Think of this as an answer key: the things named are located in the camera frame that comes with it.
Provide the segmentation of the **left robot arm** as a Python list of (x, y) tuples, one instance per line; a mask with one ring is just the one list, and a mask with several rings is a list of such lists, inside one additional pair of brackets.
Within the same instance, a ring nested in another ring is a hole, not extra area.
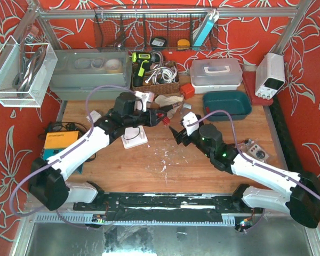
[(92, 121), (91, 128), (72, 145), (46, 160), (36, 159), (31, 167), (29, 192), (48, 210), (65, 203), (92, 203), (98, 186), (92, 182), (69, 182), (70, 175), (87, 159), (124, 135), (127, 128), (153, 127), (162, 121), (161, 111), (149, 108), (151, 92), (123, 92), (107, 114)]

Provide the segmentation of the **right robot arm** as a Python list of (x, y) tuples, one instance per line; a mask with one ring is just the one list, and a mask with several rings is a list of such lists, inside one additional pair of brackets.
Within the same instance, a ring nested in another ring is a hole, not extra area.
[(242, 176), (266, 186), (240, 185), (235, 204), (242, 208), (263, 208), (288, 213), (297, 223), (316, 228), (320, 222), (320, 181), (308, 171), (291, 172), (239, 153), (234, 144), (223, 141), (213, 124), (199, 125), (192, 133), (170, 129), (177, 144), (194, 144), (219, 171)]

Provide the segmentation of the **black orange screwdriver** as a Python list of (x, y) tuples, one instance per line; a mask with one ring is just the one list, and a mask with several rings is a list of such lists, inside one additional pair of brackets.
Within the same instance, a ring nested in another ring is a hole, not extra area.
[(171, 105), (160, 107), (159, 110), (161, 110), (163, 112), (168, 112), (176, 107), (180, 107), (181, 105), (182, 105), (182, 102), (177, 102), (177, 103), (173, 103)]

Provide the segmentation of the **white plug adapter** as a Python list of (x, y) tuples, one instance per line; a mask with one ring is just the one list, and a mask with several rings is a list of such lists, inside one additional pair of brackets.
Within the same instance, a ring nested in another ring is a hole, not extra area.
[(89, 122), (91, 122), (91, 120), (92, 120), (92, 122), (95, 123), (101, 117), (102, 117), (102, 115), (99, 112), (97, 112), (96, 110), (93, 110), (90, 112), (89, 115), (87, 115), (86, 118)]

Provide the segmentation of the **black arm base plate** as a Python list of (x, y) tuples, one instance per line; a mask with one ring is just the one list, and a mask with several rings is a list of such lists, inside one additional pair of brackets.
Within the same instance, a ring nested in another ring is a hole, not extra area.
[(250, 217), (263, 209), (239, 206), (230, 195), (99, 193), (75, 211), (103, 212), (107, 221), (221, 222), (222, 217)]

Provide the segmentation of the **white peg fixture board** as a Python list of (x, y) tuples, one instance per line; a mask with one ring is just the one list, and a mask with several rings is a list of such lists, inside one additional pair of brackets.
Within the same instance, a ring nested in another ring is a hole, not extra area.
[(142, 125), (137, 126), (136, 128), (126, 128), (121, 139), (125, 149), (131, 149), (148, 142), (148, 138)]

